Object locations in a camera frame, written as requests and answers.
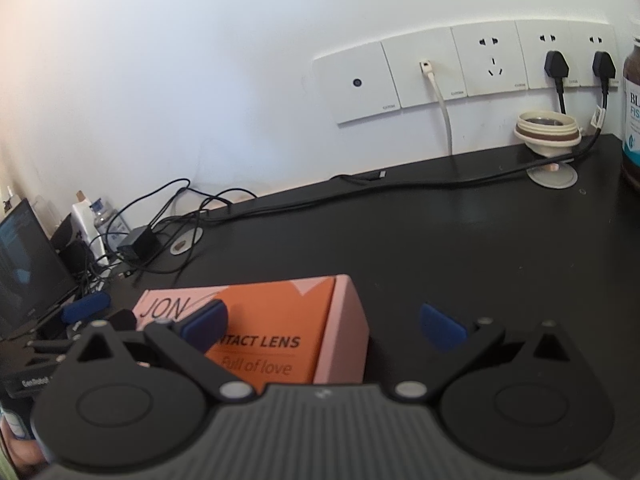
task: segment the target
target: white bottle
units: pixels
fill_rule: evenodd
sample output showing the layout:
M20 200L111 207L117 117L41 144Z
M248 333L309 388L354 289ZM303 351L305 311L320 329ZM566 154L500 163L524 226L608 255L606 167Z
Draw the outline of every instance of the white bottle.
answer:
M99 260L101 264L106 264L108 263L105 258L107 253L104 250L102 238L97 238L99 233L94 227L94 212L91 211L91 202L87 200L82 191L78 191L76 197L78 202L71 206L71 218L80 229L84 243L90 244L89 248L95 259Z

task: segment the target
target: power outlet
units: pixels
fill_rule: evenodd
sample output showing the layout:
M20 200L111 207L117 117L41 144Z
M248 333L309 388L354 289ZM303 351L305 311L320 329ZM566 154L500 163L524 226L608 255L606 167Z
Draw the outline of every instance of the power outlet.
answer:
M400 109L379 42L319 57L313 70L338 124Z
M466 97L456 44L450 27L431 28L382 41L391 75L396 83L402 108L436 102L420 62L431 61L438 86L445 100Z
M451 27L470 96L527 89L515 22Z
M618 55L616 35L611 25L606 23L568 22L574 42L580 86L600 86L600 80L593 75L593 56L597 51L608 52L616 67L616 78L610 86L618 86L622 77L622 66Z
M569 76L564 86L580 86L578 63L575 59L575 45L569 30L569 23L561 20L519 20L516 21L524 65L527 69L529 88L555 88L556 83L545 73L546 54L550 50L562 52Z

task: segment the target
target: supplement bottle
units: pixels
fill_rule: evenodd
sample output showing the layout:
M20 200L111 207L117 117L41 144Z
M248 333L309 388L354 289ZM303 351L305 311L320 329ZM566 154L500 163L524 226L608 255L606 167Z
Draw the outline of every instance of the supplement bottle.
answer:
M622 175L640 192L640 20L631 19L634 49L626 58L625 130L622 139Z

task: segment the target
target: white wall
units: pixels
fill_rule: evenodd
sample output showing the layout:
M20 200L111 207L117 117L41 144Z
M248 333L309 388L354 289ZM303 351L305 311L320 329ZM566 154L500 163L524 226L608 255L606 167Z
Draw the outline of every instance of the white wall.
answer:
M607 21L625 57L638 3L0 0L0 176L63 215L78 189L116 206L178 176L265 194L442 156L434 105L336 126L311 60L420 28L515 18ZM596 99L569 90L567 107L585 123ZM610 101L607 126L618 132L622 102ZM518 113L555 105L551 91L451 103L454 149L510 144ZM149 200L129 221L147 221L158 205Z

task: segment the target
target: black power adapter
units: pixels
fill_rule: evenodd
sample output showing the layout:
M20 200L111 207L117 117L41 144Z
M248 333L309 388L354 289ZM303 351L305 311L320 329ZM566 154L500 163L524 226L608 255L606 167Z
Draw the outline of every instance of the black power adapter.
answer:
M148 225L133 229L118 245L123 260L146 262L160 250L158 235Z

